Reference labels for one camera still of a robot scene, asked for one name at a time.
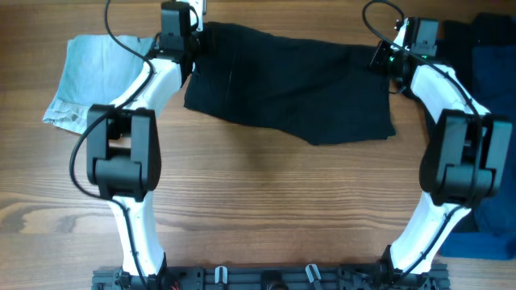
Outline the black shorts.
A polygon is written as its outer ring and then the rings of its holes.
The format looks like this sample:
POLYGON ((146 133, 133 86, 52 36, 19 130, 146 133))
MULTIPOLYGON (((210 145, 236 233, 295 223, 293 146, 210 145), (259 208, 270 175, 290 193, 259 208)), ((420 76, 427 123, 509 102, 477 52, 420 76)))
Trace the black shorts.
POLYGON ((291 39, 207 23, 185 108, 272 128, 312 145, 387 139, 389 79, 368 65, 373 47, 291 39))

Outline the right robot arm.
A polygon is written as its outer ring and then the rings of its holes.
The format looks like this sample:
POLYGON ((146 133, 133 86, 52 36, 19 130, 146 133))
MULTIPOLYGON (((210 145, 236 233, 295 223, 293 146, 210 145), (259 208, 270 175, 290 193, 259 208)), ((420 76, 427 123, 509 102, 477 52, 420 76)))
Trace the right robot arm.
POLYGON ((428 272, 453 228, 496 195, 512 134, 507 118, 492 115, 452 67, 435 59, 438 25, 435 19, 399 19, 397 37, 383 38, 371 62, 398 79, 402 91, 420 101, 435 123, 420 163, 421 198, 389 248, 396 281, 428 272))

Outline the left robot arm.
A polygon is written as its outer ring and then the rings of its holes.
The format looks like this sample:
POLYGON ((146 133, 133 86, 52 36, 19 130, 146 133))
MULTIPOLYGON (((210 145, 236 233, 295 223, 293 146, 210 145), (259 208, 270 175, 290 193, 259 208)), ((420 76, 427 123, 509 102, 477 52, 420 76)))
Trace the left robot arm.
POLYGON ((79 140, 88 180, 115 217, 123 249, 119 278, 127 287, 145 287, 165 274, 152 206, 161 173, 156 119, 194 69, 204 8, 202 1, 161 3, 161 31, 147 54, 137 53, 141 73, 111 104, 90 107, 79 140))

